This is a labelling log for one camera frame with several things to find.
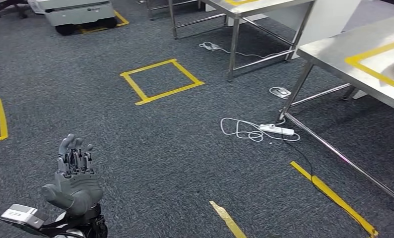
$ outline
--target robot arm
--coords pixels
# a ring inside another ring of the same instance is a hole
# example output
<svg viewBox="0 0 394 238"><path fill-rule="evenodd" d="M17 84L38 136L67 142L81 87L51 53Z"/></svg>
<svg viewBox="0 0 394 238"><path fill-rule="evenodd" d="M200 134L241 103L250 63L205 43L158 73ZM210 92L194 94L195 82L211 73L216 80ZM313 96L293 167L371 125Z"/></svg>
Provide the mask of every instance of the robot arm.
<svg viewBox="0 0 394 238"><path fill-rule="evenodd" d="M28 233L55 237L70 233L73 237L106 238L108 234L105 219L101 215L99 200L103 189L92 168L92 145L82 153L83 140L69 134L59 148L58 170L54 184L42 187L45 199L66 212L52 223L45 224L48 216L36 208L13 204L0 217Z"/></svg>

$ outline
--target white cable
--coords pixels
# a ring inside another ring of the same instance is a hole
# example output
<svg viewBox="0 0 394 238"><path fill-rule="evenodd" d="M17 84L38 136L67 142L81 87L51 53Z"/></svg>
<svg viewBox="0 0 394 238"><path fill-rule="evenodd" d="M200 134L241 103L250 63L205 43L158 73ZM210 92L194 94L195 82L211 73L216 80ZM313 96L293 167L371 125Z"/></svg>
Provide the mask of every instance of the white cable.
<svg viewBox="0 0 394 238"><path fill-rule="evenodd" d="M232 133L225 132L225 129L223 128L223 121L224 120L236 121L235 132L232 132ZM283 121L280 122L280 123L275 123L275 124L270 124L270 125L281 125L281 124L283 124L285 122L286 122L286 120L283 119ZM239 131L240 123L251 125L252 127L254 127L257 130L254 130L254 131ZM296 133L294 134L294 135L297 136L296 139L285 139L285 138L280 138L280 137L274 137L274 136L271 136L271 135L267 134L265 131L260 130L260 126L261 125L254 124L254 123L249 122L249 121L238 120L238 119L233 119L233 118L223 118L222 120L220 120L220 128L222 129L223 134L225 134L225 135L236 135L240 139L250 139L250 140L255 141L255 142L262 142L264 140L264 136L265 135L270 137L270 138L272 138L272 139L276 139L276 140L298 141L298 140L301 139L301 137L298 134L296 134Z"/></svg>
<svg viewBox="0 0 394 238"><path fill-rule="evenodd" d="M198 46L200 46L202 48L205 48L205 49L207 49L209 51L221 50L221 51L224 51L224 52L230 54L229 51L227 51L224 48L222 48L222 47L220 47L218 45L215 45L215 44L213 44L212 42L209 42L209 41L203 42L203 43L199 44ZM243 53L240 53L240 52L236 52L236 53L239 54L239 55L242 55L242 56L256 56L256 57L265 59L265 58L270 57L270 56L278 55L278 54L281 54L281 53L284 53L284 52L292 52L292 51L296 51L296 50L285 50L285 51L282 51L282 52L279 52L279 53L273 53L273 54L270 54L270 55L267 55L267 56L264 56L264 57L263 56L259 56L259 55L253 55L253 54L246 55L246 54L243 54Z"/></svg>

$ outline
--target table top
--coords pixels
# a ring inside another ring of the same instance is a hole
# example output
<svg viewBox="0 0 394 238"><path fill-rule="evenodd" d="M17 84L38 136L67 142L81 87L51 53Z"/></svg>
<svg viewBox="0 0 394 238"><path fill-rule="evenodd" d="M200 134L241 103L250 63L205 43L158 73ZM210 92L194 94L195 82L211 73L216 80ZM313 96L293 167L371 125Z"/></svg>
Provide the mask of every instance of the table top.
<svg viewBox="0 0 394 238"><path fill-rule="evenodd" d="M348 57L392 43L394 17L303 45L297 54L394 108L393 86L345 62ZM394 79L394 51L386 50L382 54L370 56L361 64Z"/></svg>
<svg viewBox="0 0 394 238"><path fill-rule="evenodd" d="M256 0L240 5L232 5L233 0L202 0L204 3L214 7L234 19L254 16L256 14L273 11L276 9L299 5L314 0Z"/></svg>

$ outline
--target yellow floor marking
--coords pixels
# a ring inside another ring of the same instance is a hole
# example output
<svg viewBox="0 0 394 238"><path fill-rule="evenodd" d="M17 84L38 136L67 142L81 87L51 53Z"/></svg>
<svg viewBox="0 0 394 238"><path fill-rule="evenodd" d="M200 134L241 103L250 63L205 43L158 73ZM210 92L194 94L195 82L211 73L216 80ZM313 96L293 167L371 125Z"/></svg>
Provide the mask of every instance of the yellow floor marking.
<svg viewBox="0 0 394 238"><path fill-rule="evenodd" d="M166 93L161 93L159 95L156 96L152 96L152 97L147 97L146 94L143 92L143 90L140 89L140 87L134 82L134 80L132 79L131 75L137 72L141 72L141 71L145 71L151 68L155 68L155 67L159 67L165 64L169 64L172 63L179 71L181 71L186 77L188 77L193 83L181 88L177 88L171 91L168 91ZM120 76L124 77L124 79L129 83L129 85L133 88L133 90L137 93L137 95L141 98L140 102L135 103L136 105L143 105L146 103L150 103L152 101L155 101L157 99L175 94L175 93L179 93L185 90L188 90L190 88L194 88L200 85L203 85L204 82L199 81L196 77L194 77L194 75L192 75L188 70L186 70L182 65L180 65L177 62L177 59L169 59L166 61L162 61L159 63L155 63L155 64L151 64L145 67L141 67L141 68L137 68L137 69L133 69L124 73L121 73Z"/></svg>
<svg viewBox="0 0 394 238"><path fill-rule="evenodd" d="M235 1L235 0L225 0L225 2L234 5L234 6L238 6L238 5L242 5L245 3L249 3L249 2L254 2L254 1L258 1L258 0L239 0L239 1Z"/></svg>
<svg viewBox="0 0 394 238"><path fill-rule="evenodd" d="M124 26L124 25L127 25L127 24L130 23L129 21L127 21L127 19L125 19L123 16L121 16L121 15L120 15L117 11L115 11L115 10L114 10L114 14L115 14L115 16L121 21L121 23L118 23L118 24L117 24L117 27L118 27L118 26ZM79 26L79 29L80 29L80 31L82 32L82 34L84 34L84 33L91 33L91 32L106 30L107 28L105 28L105 27L100 27L100 28L97 28L97 29L87 30L87 29L84 29L84 28L82 28L81 26Z"/></svg>
<svg viewBox="0 0 394 238"><path fill-rule="evenodd" d="M219 214L220 218L222 218L226 225L228 226L229 230L234 234L236 238L247 238L242 230L238 227L238 225L234 222L231 216L229 216L228 212L225 208L220 207L213 201L209 201L210 204L213 206L214 210Z"/></svg>
<svg viewBox="0 0 394 238"><path fill-rule="evenodd" d="M311 176L311 174L305 171L301 166L299 166L295 161L290 163L296 170L298 170L301 174L303 174L308 180L311 180L312 183L317 186L321 191L323 191L329 198L331 198L335 203L341 206L346 210L349 215L355 219L359 224L371 235L371 238L374 238L378 235L378 232L375 230L371 224L369 224L363 217L361 217L355 210L353 210L343 199L341 199L333 190L331 190L323 181L321 181L317 176Z"/></svg>
<svg viewBox="0 0 394 238"><path fill-rule="evenodd" d="M386 51L389 51L392 49L394 49L394 42L391 44L385 45L385 46L374 48L372 50L351 56L351 57L347 57L344 59L344 61L346 63L350 64L351 66L353 66L357 69L360 69L360 70L364 71L365 73L367 73L373 77L376 77L380 81L385 82L386 84L394 87L394 80L392 80L391 78L384 76L384 75L382 75L382 74L380 74L380 73L378 73L378 72L376 72L376 71L374 71L374 70L372 70L360 63L361 60L364 60L364 59L369 58L371 56L378 55L380 53L383 53L383 52L386 52Z"/></svg>
<svg viewBox="0 0 394 238"><path fill-rule="evenodd" d="M7 120L5 119L4 108L0 99L0 140L4 140L8 137L7 132Z"/></svg>

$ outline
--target stainless steel table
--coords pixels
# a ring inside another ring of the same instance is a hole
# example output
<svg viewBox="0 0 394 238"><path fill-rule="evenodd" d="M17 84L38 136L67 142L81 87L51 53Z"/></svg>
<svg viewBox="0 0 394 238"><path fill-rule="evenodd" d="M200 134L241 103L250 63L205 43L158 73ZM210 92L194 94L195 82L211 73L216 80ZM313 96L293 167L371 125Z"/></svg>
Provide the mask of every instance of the stainless steel table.
<svg viewBox="0 0 394 238"><path fill-rule="evenodd" d="M225 17L224 22L225 22L225 25L227 25L227 19L228 19L228 17L231 17L234 20L234 23L233 23L233 33L232 33L232 44L231 44L231 50L230 50L231 56L230 56L230 61L229 61L228 81L232 81L233 72L235 70L239 70L239 69L242 69L242 68L257 64L257 63L261 63L261 62L264 62L267 60L271 60L271 59L274 59L277 57L281 57L281 56L285 56L285 60L289 60L290 57L292 56L292 53L295 51L295 49L299 43L299 39L301 38L302 32L304 31L305 25L308 20L308 17L311 13L312 6L314 5L314 2L315 2L315 0L256 0L256 1L248 2L248 3L239 4L239 5L233 5L233 4L229 3L232 0L201 0L201 1L212 6L213 8L215 8L216 10L221 12L221 14L214 15L211 17L207 17L204 19L196 20L193 22L189 22L189 23L185 23L185 24L177 26L175 23L173 0L168 0L168 5L169 5L170 13L171 13L172 31L173 31L174 39L177 39L177 37L178 37L177 28L189 26L189 25L196 24L199 22L215 19L218 17ZM307 10L307 13L305 14L305 17L301 23L301 26L299 27L298 31L295 34L293 41L286 40L283 37L278 36L277 34L258 25L257 23L247 19L247 17L249 17L249 16L257 15L260 13L266 13L266 12L277 10L277 9L284 8L284 7L299 5L299 4L303 4L306 2L309 2L310 4L309 4L308 10ZM252 24L253 26L255 26L255 27L275 36L276 38L280 39L281 41L289 44L290 45L289 50L282 52L280 54L276 54L276 55L258 60L253 63L249 63L249 64L246 64L246 65L243 65L240 67L235 67L235 57L236 57L236 49L237 49L237 45L238 45L240 19Z"/></svg>
<svg viewBox="0 0 394 238"><path fill-rule="evenodd" d="M293 87L292 95L286 101L285 106L283 107L278 117L278 121L283 120L284 117L288 118L290 121L294 122L300 128L307 131L309 134L315 137L315 139L317 139L328 149L334 152L337 156L342 158L350 166L362 173L378 187L383 189L394 198L394 191L392 191L385 184L381 183L371 174L350 161L338 149L329 144L325 139L315 134L315 132L310 130L306 125L297 120L289 112L289 109L291 107L347 87L351 87L352 89L353 87L356 87L366 92L367 94L375 97L381 102L389 105L390 107L394 108L393 86L387 85L380 81L378 78L370 75L369 73L362 71L359 68L345 62L348 57L368 52L372 49L376 49L382 46L387 46L391 43L394 43L394 17L351 31L347 31L331 38L315 41L301 46L298 50L298 55L305 58L308 62L305 65L303 73ZM388 50L387 52L389 52L389 55L387 55L386 57L380 57L375 59L370 58L369 62L363 63L368 63L369 65L372 65L374 67L383 66L383 64L385 65L386 63L388 63L389 60L394 59L392 55L394 53L392 53L390 50ZM314 65L317 65L329 71L330 73L341 78L347 83L295 102L295 97L298 95L298 92L303 86L305 80L307 79L307 76L309 75ZM387 74L389 74L389 77L392 79L394 79L393 67L394 65L390 65L389 71L387 71Z"/></svg>
<svg viewBox="0 0 394 238"><path fill-rule="evenodd" d="M174 6L179 6L179 5L188 4L188 3L196 2L196 1L198 1L198 8L200 8L201 2L199 0L187 0L187 1L182 1L182 2L179 2L179 3L173 4L173 5ZM152 6L152 0L147 0L146 1L146 6L147 6L147 15L149 16L149 19L151 21L154 20L154 18L153 18L153 11L154 10L169 8L169 5Z"/></svg>

